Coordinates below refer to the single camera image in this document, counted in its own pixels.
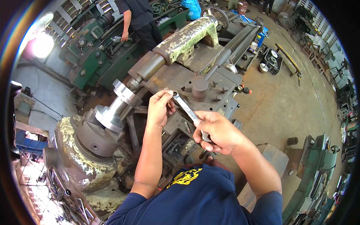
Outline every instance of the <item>man's left hand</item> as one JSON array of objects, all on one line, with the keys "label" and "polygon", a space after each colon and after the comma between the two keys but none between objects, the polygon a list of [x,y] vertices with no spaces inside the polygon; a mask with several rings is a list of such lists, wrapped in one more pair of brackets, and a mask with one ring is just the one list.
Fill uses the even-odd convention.
[{"label": "man's left hand", "polygon": [[161,90],[150,98],[147,126],[162,129],[166,125],[167,114],[171,115],[176,111],[171,99],[173,94],[172,90]]}]

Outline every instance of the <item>black pants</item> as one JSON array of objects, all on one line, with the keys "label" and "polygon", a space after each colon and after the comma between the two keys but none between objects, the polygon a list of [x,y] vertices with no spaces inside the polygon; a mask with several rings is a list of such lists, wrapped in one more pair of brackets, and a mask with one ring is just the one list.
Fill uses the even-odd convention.
[{"label": "black pants", "polygon": [[154,47],[162,42],[161,33],[154,20],[139,30],[136,30],[135,33],[149,51],[153,50]]},{"label": "black pants", "polygon": [[264,9],[263,12],[266,12],[267,5],[269,5],[269,14],[271,13],[271,10],[273,9],[273,3],[274,0],[264,0]]}]

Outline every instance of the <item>wrench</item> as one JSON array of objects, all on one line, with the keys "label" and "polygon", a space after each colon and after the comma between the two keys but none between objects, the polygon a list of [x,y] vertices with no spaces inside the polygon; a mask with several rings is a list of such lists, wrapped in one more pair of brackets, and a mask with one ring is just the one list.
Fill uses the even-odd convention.
[{"label": "wrench", "polygon": [[[180,98],[180,95],[177,91],[174,91],[172,98],[178,102],[178,104],[183,108],[183,110],[189,115],[189,117],[195,121],[198,119],[198,116],[190,109],[190,107]],[[202,139],[206,142],[213,143],[210,139],[210,134],[204,131],[201,131]]]}]

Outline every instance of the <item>person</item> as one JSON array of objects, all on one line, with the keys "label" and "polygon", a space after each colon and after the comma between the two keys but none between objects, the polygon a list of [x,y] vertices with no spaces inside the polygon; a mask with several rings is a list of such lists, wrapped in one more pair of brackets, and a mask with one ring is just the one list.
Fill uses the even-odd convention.
[{"label": "person", "polygon": [[[107,225],[120,224],[282,224],[282,188],[274,167],[229,120],[216,112],[195,111],[193,138],[210,152],[204,164],[186,164],[158,194],[162,173],[161,134],[167,114],[175,112],[172,90],[150,98],[143,148],[134,184]],[[201,139],[208,132],[214,145]],[[234,175],[214,159],[231,155],[257,197],[249,213],[240,206]]]},{"label": "person", "polygon": [[148,0],[117,0],[120,14],[124,14],[124,30],[121,41],[128,41],[129,26],[151,51],[162,42],[161,33],[154,21]]},{"label": "person", "polygon": [[262,10],[262,13],[265,15],[266,13],[266,9],[267,9],[267,5],[269,5],[269,12],[268,12],[268,16],[270,16],[271,14],[271,10],[273,9],[273,4],[275,0],[261,0],[264,1],[264,8]]}]

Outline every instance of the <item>yellow logo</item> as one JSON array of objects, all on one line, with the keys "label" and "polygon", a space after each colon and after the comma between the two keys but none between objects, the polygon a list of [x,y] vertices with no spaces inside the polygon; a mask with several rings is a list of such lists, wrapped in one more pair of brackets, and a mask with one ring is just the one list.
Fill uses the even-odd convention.
[{"label": "yellow logo", "polygon": [[195,180],[202,168],[199,169],[192,169],[186,172],[180,172],[176,177],[174,177],[174,181],[171,182],[166,189],[168,189],[173,184],[185,184],[188,185],[192,180]]}]

